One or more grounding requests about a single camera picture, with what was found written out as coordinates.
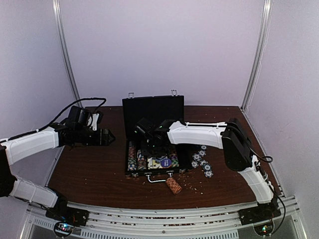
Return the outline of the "black poker case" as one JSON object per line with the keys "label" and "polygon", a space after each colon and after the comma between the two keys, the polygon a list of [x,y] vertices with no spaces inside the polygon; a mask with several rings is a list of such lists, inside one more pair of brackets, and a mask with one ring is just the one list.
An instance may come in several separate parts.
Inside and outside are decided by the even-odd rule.
{"label": "black poker case", "polygon": [[135,97],[122,100],[126,134],[125,175],[129,177],[181,174],[189,171],[191,159],[187,144],[172,144],[168,130],[184,119],[184,97],[172,91],[169,96]]}

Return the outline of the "clear round dealer button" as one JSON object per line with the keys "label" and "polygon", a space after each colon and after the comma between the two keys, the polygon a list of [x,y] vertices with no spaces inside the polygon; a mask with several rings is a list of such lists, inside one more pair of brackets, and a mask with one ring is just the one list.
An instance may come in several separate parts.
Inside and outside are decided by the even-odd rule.
{"label": "clear round dealer button", "polygon": [[160,163],[158,163],[155,159],[148,159],[148,169],[157,169],[160,167]]}

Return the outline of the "brown poker chip roll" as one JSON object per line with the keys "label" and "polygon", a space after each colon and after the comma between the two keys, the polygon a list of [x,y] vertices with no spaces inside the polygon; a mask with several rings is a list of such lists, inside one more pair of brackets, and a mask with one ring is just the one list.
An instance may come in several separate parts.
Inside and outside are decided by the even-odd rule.
{"label": "brown poker chip roll", "polygon": [[167,178],[165,183],[174,195],[177,195],[182,190],[182,187],[172,177]]}

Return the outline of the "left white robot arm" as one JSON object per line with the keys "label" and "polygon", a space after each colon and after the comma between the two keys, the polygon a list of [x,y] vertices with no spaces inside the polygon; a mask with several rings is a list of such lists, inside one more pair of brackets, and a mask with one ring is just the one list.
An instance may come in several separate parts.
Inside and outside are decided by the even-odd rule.
{"label": "left white robot arm", "polygon": [[14,176],[10,167],[22,159],[49,149],[74,144],[108,146],[114,141],[115,136],[109,129],[70,129],[61,124],[54,124],[21,137],[4,139],[0,142],[0,196],[40,204],[50,208],[59,220],[67,221],[72,216],[72,211],[67,207],[67,199],[63,195]]}

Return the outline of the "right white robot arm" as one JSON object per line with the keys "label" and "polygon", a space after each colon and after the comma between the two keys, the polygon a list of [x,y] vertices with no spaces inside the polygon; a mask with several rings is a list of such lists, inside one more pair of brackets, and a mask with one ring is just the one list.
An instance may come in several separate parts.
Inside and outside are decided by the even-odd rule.
{"label": "right white robot arm", "polygon": [[271,156],[259,156],[244,132],[240,121],[191,123],[166,119],[158,126],[146,118],[134,130],[146,140],[147,151],[159,154],[168,144],[194,144],[223,150],[226,166],[238,172],[247,182],[257,200],[256,216],[265,220],[278,210],[278,196],[261,163],[271,163]]}

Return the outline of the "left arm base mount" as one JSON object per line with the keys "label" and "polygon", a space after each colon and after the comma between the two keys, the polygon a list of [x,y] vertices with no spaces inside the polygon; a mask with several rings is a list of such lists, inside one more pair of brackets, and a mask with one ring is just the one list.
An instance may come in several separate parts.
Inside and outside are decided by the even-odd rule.
{"label": "left arm base mount", "polygon": [[86,226],[89,212],[87,210],[67,206],[65,202],[55,205],[53,208],[44,207],[46,217],[67,222],[76,227]]}

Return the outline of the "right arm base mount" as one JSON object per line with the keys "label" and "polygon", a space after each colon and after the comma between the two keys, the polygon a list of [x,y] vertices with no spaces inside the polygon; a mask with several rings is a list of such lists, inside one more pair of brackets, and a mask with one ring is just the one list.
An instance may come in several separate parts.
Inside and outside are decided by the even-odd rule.
{"label": "right arm base mount", "polygon": [[238,211],[241,225],[255,224],[281,215],[277,203],[257,204],[255,207],[241,209]]}

